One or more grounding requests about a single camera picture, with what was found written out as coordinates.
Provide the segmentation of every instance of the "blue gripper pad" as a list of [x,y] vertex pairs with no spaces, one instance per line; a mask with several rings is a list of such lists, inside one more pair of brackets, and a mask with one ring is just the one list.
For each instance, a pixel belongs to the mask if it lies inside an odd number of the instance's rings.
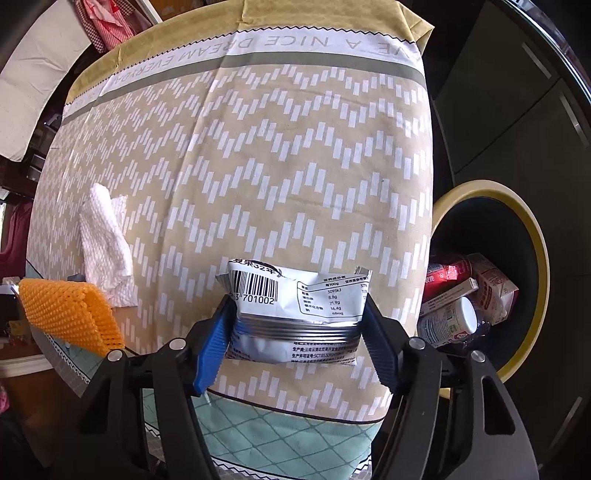
[[196,375],[193,381],[193,388],[197,395],[204,394],[216,381],[236,320],[234,300],[228,296],[224,297],[213,318],[215,324],[197,356]]

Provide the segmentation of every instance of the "floor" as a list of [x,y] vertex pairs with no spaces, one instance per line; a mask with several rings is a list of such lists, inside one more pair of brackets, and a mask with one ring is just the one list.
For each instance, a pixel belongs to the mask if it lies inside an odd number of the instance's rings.
[[80,399],[55,370],[0,381],[31,448],[40,462],[48,466],[56,440]]

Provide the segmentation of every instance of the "silver foil packet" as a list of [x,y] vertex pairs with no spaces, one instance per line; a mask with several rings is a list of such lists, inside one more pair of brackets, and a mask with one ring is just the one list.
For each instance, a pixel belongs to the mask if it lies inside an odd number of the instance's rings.
[[230,260],[217,280],[234,299],[229,358],[277,364],[355,361],[371,271],[320,274]]

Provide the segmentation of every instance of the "orange foam net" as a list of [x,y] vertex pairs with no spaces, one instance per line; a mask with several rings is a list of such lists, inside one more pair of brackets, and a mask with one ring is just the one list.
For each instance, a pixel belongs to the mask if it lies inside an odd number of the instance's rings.
[[24,278],[19,297],[29,322],[50,335],[100,356],[125,347],[109,303],[91,283]]

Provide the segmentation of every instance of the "plastic bottle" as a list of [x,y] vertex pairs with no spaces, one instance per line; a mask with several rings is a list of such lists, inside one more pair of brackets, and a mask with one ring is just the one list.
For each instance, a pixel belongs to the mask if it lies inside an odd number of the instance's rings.
[[460,341],[477,327],[476,312],[466,297],[425,315],[417,325],[419,337],[434,347]]

